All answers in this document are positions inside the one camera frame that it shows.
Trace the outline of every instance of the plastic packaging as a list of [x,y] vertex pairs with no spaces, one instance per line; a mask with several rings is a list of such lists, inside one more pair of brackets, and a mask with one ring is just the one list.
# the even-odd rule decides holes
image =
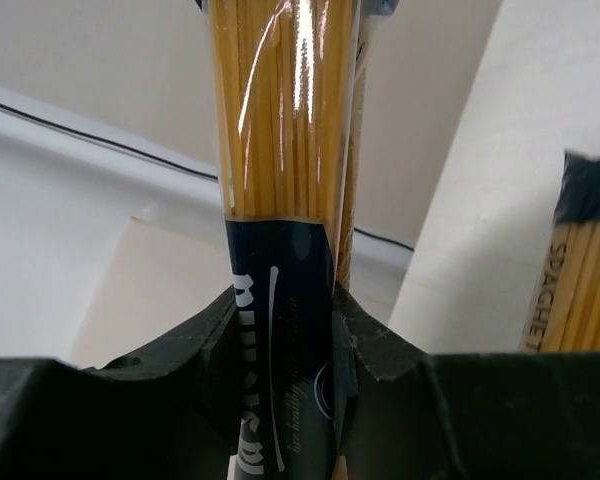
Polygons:
[[336,279],[345,288],[350,283],[351,254],[353,251],[353,230],[355,219],[355,195],[358,186],[358,160],[360,155],[360,136],[362,134],[362,116],[367,82],[367,60],[373,50],[377,31],[384,20],[393,14],[397,0],[366,0],[362,4],[358,47],[356,49],[355,84],[349,123],[349,146],[345,174],[344,201],[338,248]]
[[345,185],[355,175],[353,89],[369,51],[358,38],[361,18],[370,32],[372,17],[397,2],[201,3],[244,360],[236,478],[331,478],[331,304]]
[[565,154],[553,236],[521,349],[600,351],[600,156]]

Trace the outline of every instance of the beige wall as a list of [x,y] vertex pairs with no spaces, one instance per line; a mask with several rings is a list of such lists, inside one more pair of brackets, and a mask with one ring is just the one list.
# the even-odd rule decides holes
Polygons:
[[389,324],[425,351],[519,346],[563,151],[600,154],[600,0],[593,4],[502,5]]
[[[499,4],[402,0],[370,64],[360,225],[416,242]],[[214,161],[193,0],[0,0],[0,85]]]

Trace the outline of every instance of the dark blue label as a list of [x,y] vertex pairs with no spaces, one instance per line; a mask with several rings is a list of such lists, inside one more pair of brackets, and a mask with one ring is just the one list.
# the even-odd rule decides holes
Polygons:
[[236,479],[323,480],[335,462],[324,226],[227,221],[244,367]]

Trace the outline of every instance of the pasta package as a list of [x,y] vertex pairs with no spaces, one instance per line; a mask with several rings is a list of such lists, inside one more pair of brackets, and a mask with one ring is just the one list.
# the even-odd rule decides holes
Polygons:
[[332,296],[340,245],[350,245],[342,238],[353,229],[352,190],[344,230],[343,203],[346,185],[355,190],[353,92],[369,51],[359,40],[397,2],[200,3],[243,365],[236,478],[328,479]]
[[351,254],[353,251],[353,231],[355,218],[355,194],[358,185],[358,159],[360,155],[360,139],[362,133],[362,116],[367,84],[367,60],[375,39],[378,27],[383,20],[391,16],[397,7],[397,0],[363,2],[358,47],[356,50],[355,82],[349,124],[349,146],[347,150],[347,168],[345,173],[344,204],[340,228],[338,264],[336,280],[345,288],[350,283]]
[[567,152],[521,349],[600,351],[600,157]]

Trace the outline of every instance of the wire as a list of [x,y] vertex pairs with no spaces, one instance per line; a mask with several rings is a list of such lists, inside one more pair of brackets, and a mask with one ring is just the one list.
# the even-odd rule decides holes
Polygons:
[[[73,135],[75,137],[79,137],[79,138],[84,138],[84,139],[88,139],[91,140],[93,142],[97,142],[97,143],[101,143],[104,145],[108,145],[110,147],[115,147],[117,149],[129,152],[129,153],[133,153],[136,156],[140,156],[140,157],[144,157],[147,159],[150,159],[160,165],[169,167],[173,170],[177,170],[179,172],[185,173],[187,175],[192,175],[194,177],[198,177],[198,178],[203,178],[205,180],[210,180],[213,182],[218,182],[218,176],[217,175],[213,175],[211,173],[206,173],[206,172],[202,172],[200,170],[195,170],[193,168],[189,168],[189,167],[185,167],[184,165],[180,165],[179,163],[176,162],[172,162],[171,160],[167,160],[166,158],[160,157],[158,155],[154,155],[152,153],[149,152],[145,152],[144,150],[140,150],[138,148],[134,148],[134,147],[130,147],[129,145],[125,145],[124,143],[120,143],[120,142],[116,142],[115,140],[110,140],[108,138],[104,138],[104,137],[100,137],[98,135],[93,135],[91,133],[87,133],[87,132],[83,132],[82,130],[77,130],[75,128],[71,128],[71,127],[67,127],[66,125],[62,125],[60,123],[56,123],[53,122],[51,120],[47,120],[45,118],[42,117],[38,117],[36,115],[32,115],[30,113],[27,113],[23,110],[19,110],[17,108],[13,108],[10,107],[9,105],[6,105],[4,103],[0,102],[0,110],[3,112],[7,112],[9,114],[11,114],[12,116],[16,116],[16,117],[20,117],[22,119],[28,120],[32,123],[41,125],[43,127],[47,127],[53,130],[57,130],[63,133],[68,133],[70,135]],[[364,235],[365,237],[368,238],[372,238],[374,240],[379,240],[381,242],[384,243],[388,243],[390,245],[394,245],[396,247],[400,247],[403,248],[405,250],[408,250],[410,252],[414,251],[413,247],[410,247],[409,245],[406,245],[402,242],[399,242],[397,240],[393,240],[391,238],[388,237],[383,237],[381,235],[376,235],[375,233],[371,233],[367,230],[363,230],[362,228],[359,227],[354,227],[354,231]]]

